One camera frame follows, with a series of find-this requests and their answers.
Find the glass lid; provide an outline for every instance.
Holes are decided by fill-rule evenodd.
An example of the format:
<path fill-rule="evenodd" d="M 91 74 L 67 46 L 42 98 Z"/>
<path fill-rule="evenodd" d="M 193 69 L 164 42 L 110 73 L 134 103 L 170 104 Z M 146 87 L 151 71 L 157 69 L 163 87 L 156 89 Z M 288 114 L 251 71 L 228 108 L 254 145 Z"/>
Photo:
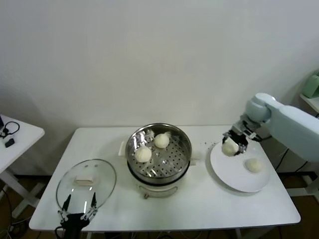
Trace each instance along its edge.
<path fill-rule="evenodd" d="M 92 204 L 102 206 L 116 184 L 114 167 L 102 159 L 86 160 L 64 174 L 56 189 L 56 201 L 62 209 L 69 199 L 66 212 L 86 213 Z"/>

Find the white wall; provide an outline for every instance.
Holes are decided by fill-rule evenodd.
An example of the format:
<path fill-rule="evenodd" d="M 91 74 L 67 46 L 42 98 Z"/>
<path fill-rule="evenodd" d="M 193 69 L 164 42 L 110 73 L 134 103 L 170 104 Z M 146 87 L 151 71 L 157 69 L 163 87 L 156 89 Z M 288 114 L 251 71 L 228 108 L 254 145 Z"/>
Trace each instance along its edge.
<path fill-rule="evenodd" d="M 80 126 L 231 124 L 318 68 L 317 0 L 2 0 L 0 111 L 43 127 L 51 174 Z"/>

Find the white table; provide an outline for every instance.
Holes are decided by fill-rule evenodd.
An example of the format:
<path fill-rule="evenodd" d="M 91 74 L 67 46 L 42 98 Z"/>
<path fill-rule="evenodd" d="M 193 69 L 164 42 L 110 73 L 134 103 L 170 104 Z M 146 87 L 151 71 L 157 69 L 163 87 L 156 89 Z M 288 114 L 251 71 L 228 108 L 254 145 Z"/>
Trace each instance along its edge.
<path fill-rule="evenodd" d="M 174 231 L 264 227 L 301 219 L 259 143 L 252 143 L 271 166 L 268 185 L 258 193 L 242 193 L 223 184 L 210 166 L 210 148 L 230 126 L 184 126 L 199 162 L 189 168 L 184 186 L 167 198 L 143 199 L 118 151 L 137 127 L 79 128 L 75 131 L 30 221 L 30 228 L 52 231 L 60 225 L 55 190 L 63 174 L 78 162 L 100 158 L 114 166 L 114 192 L 83 229 L 106 231 Z"/>
<path fill-rule="evenodd" d="M 0 142 L 0 179 L 24 198 L 12 212 L 12 216 L 17 218 L 27 205 L 37 206 L 39 199 L 36 198 L 35 195 L 44 185 L 37 184 L 31 192 L 28 192 L 19 184 L 17 178 L 15 178 L 7 168 L 44 135 L 44 130 L 3 115 L 1 115 L 1 118 L 4 124 L 9 121 L 14 121 L 20 125 L 20 130 L 13 135 L 15 144 L 6 148 L 4 144 Z M 11 123 L 7 128 L 12 132 L 17 126 Z"/>

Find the white plate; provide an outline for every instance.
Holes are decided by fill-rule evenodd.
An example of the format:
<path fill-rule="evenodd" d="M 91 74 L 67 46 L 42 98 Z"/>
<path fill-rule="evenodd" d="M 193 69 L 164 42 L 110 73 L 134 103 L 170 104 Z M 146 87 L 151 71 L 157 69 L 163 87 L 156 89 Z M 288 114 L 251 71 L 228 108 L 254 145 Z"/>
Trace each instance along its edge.
<path fill-rule="evenodd" d="M 258 192 L 269 181 L 268 163 L 258 157 L 254 147 L 248 147 L 244 154 L 228 157 L 221 151 L 222 143 L 216 144 L 210 154 L 211 165 L 217 176 L 228 186 L 242 192 Z M 250 172 L 245 161 L 257 158 L 263 163 L 263 170 L 259 173 Z"/>

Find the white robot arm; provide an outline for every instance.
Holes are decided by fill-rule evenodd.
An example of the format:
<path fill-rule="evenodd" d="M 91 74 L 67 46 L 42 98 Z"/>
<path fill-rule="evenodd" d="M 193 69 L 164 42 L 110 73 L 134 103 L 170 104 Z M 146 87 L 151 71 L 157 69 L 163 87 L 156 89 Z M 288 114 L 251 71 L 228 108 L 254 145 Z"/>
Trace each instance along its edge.
<path fill-rule="evenodd" d="M 244 153 L 248 146 L 246 138 L 256 140 L 255 131 L 261 126 L 302 159 L 319 162 L 319 120 L 264 93 L 257 93 L 247 102 L 240 120 L 224 133 L 223 144 L 231 138 L 237 144 L 233 155 Z"/>

